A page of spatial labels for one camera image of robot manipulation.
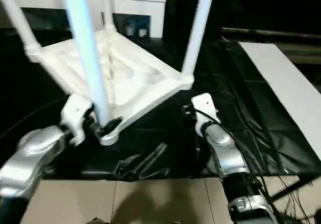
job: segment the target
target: tile floor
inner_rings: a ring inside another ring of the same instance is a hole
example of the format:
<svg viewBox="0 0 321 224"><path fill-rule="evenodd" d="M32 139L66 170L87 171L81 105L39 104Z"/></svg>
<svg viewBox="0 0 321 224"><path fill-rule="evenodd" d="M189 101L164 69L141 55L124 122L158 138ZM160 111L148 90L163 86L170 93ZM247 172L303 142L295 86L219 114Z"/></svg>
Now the tile floor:
<svg viewBox="0 0 321 224"><path fill-rule="evenodd" d="M265 178L270 194L283 188ZM296 177L287 177L288 183ZM307 215L321 207L321 178L300 190ZM288 197L276 203L284 210ZM85 224L98 217L113 224L230 224L227 200L218 178L194 180L41 182L22 224ZM296 214L302 214L298 207Z"/></svg>

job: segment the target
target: white plastic frame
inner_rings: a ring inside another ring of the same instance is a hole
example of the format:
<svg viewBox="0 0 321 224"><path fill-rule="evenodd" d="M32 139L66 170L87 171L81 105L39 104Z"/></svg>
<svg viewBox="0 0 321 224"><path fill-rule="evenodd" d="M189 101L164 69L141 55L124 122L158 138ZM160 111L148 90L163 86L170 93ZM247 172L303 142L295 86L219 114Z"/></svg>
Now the white plastic frame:
<svg viewBox="0 0 321 224"><path fill-rule="evenodd" d="M102 126L113 118L123 117L118 128L102 138L103 145L115 143L121 130L178 91L192 87L212 3L212 0L199 0L182 72L179 73L117 33L110 0L103 0L105 29L95 34L87 0L66 0L74 38L43 48L15 0L2 1L31 61L40 62L67 93L78 93L91 99ZM111 77L113 71L121 73L120 76L128 73L131 76L124 80L120 77L117 82Z"/></svg>

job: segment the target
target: black tarp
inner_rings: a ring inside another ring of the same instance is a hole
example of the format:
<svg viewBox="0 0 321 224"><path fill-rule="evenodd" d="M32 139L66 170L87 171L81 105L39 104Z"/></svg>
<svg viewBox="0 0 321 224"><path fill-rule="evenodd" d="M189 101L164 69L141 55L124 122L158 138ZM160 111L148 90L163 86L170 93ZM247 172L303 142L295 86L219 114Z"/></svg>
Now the black tarp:
<svg viewBox="0 0 321 224"><path fill-rule="evenodd" d="M51 32L36 36L42 45L70 38ZM136 42L180 69L182 60L170 45ZM59 122L66 96L39 64L27 60L14 32L2 33L0 45L2 165L20 137ZM45 177L135 181L216 176L209 147L182 114L182 106L204 92L211 94L220 120L255 156L264 175L321 173L320 160L242 48L207 42L191 90L179 92L136 121L112 146L101 146L89 135L85 143L62 154Z"/></svg>

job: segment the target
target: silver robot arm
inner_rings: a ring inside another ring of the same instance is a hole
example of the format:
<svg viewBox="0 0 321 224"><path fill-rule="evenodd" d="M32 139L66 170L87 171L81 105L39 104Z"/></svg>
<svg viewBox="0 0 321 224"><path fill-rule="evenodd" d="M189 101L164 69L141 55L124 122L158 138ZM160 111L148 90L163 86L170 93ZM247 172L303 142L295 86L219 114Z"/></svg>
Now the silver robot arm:
<svg viewBox="0 0 321 224"><path fill-rule="evenodd" d="M207 140L215 156L231 220L242 224L279 224L234 138L222 128L212 97L208 93L201 94L192 98L192 104L188 112L195 111L195 130Z"/></svg>
<svg viewBox="0 0 321 224"><path fill-rule="evenodd" d="M45 168L67 146L78 146L85 140L85 122L102 142L121 119L101 128L95 121L92 102L73 94L61 111L60 124L31 131L20 140L15 154L0 169L0 224L20 223Z"/></svg>

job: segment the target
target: wire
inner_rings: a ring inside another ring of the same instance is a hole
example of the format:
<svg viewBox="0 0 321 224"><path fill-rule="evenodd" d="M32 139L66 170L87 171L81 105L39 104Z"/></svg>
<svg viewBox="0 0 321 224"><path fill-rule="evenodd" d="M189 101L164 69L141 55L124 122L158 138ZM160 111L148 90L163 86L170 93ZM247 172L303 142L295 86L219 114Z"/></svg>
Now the wire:
<svg viewBox="0 0 321 224"><path fill-rule="evenodd" d="M5 135L7 135L8 133L10 133L13 129L15 129L17 126L19 126L23 121L25 121L26 119L28 119L29 117L31 117L32 115L34 115L35 113L39 112L40 110L43 110L45 108L48 108L52 105L55 105L59 102L61 102L62 100L65 100L64 98L60 98L60 99L56 99L54 101L51 101L45 105L42 105L41 107L37 108L36 110L32 111L31 113L29 113L28 115L26 115L25 117L23 117L21 120L19 120L18 122L16 122L14 125L12 125L9 129L7 129L6 131L4 131L1 135L0 135L0 139L2 139Z"/></svg>
<svg viewBox="0 0 321 224"><path fill-rule="evenodd" d="M281 178L281 176L279 176L279 179L282 181L283 185L284 185L286 188L288 188L288 186L289 186L288 183L285 183L284 180ZM301 212L302 212L302 214L303 214L303 216L304 216L304 218L302 218L301 220L306 220L309 224L311 224L310 221L308 220L309 217L306 215L306 213L305 213L305 211L304 211L304 209L303 209L303 207L302 207L301 200L300 200L300 196L299 196L299 190L296 190L296 196L297 196L297 198L295 198L294 194L292 194L292 193L290 193L290 196L292 197L292 201L293 201L293 209L294 209L294 216L295 216L295 218L298 219L297 216L296 216L296 213L295 213L295 203L294 203L294 200L295 200L295 202L297 203L297 205L300 207L300 210L301 210Z"/></svg>
<svg viewBox="0 0 321 224"><path fill-rule="evenodd" d="M303 209L303 207L302 207L301 200L300 200L300 196L299 196L299 190L296 190L296 196L297 196L297 200L295 200L295 201L296 201L296 203L299 205L299 207L300 207L300 209L301 209L301 212L302 212L302 214L304 215L305 220L306 220L309 224L311 224L309 218L307 217L307 215L306 215L306 213L305 213L305 211L304 211L304 209Z"/></svg>
<svg viewBox="0 0 321 224"><path fill-rule="evenodd" d="M315 218L315 215L308 215L307 218L308 219Z"/></svg>
<svg viewBox="0 0 321 224"><path fill-rule="evenodd" d="M194 109L195 112L198 112L200 114L202 114L203 116L207 117L209 120L211 120L212 122L214 122L215 124L217 124L219 127L221 127L226 133L228 133L231 138L234 140L235 144L239 147L240 151L242 152L242 154L244 156L247 156L245 153L249 154L249 156L247 157L250 157L252 160L253 160L253 164L255 166L255 168L257 169L261 179L262 179L262 183L263 183L263 186L264 186L264 189L262 187L259 188L260 192L262 193L262 195L265 197L265 199L267 200L268 204L271 206L273 212L274 212L274 215L275 217L277 218L277 220L280 222L280 223L284 223L283 219L281 218L277 208L275 207L270 195L268 194L268 191L267 191L267 186L266 186L266 183L265 183L265 180L264 180L264 177L262 175L262 172L260 170L260 168L258 168L257 166L257 163L255 161L255 158L252 156L252 153L249 152L246 148L244 147L241 147L240 143L241 141L236 141L236 138L233 136L233 134L227 129L225 128L220 122L218 122L216 119L214 119L213 117L209 116L207 113L203 112L203 111L200 111L198 109Z"/></svg>
<svg viewBox="0 0 321 224"><path fill-rule="evenodd" d="M285 183L281 176L278 176L278 178L281 180L283 186L284 186L285 188L288 188L288 183ZM295 196L294 196L292 193L290 193L289 200L290 200L290 199L292 200L292 207L293 207L294 217L297 219L295 202L294 202Z"/></svg>

